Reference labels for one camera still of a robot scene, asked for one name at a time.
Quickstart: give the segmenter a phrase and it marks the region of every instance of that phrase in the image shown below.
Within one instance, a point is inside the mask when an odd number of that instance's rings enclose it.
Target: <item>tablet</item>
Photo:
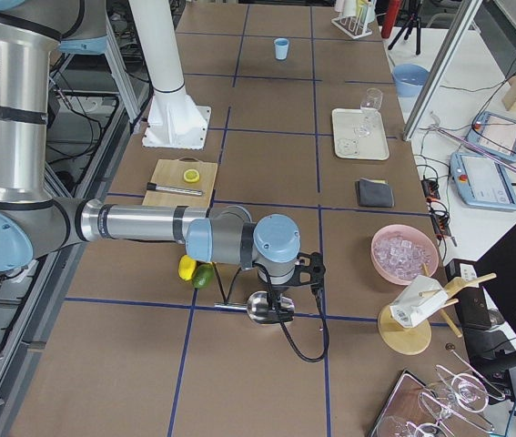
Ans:
[[[467,205],[516,211],[516,195],[503,166],[482,155],[453,153],[450,172]]]
[[[477,132],[470,130],[466,139],[499,158],[516,161],[516,121],[485,111],[475,120]]]

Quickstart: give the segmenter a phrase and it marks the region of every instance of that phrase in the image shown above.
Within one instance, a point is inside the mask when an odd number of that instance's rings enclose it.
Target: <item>bowl of ice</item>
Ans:
[[[438,250],[431,239],[406,225],[389,225],[373,236],[370,258],[389,282],[410,285],[418,275],[431,276],[438,268]]]

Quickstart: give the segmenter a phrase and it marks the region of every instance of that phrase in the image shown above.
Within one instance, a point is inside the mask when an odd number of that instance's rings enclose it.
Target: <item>white cup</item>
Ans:
[[[287,38],[276,38],[274,40],[274,48],[276,49],[276,59],[283,61],[288,56],[290,42]]]

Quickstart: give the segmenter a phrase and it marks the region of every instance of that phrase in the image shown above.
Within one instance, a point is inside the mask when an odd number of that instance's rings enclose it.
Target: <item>blue bowl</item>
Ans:
[[[401,64],[393,68],[393,80],[399,97],[414,97],[428,80],[430,72],[415,64]]]

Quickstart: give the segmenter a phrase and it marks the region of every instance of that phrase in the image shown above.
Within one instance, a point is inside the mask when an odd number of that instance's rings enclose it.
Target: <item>cutting board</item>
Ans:
[[[194,168],[201,176],[198,182],[187,183],[183,179],[185,170]],[[150,179],[157,185],[177,188],[200,189],[203,196],[187,196],[182,194],[165,193],[162,191],[147,191],[142,204],[150,207],[190,207],[209,208],[218,165],[214,162],[196,160],[159,159],[155,172]]]

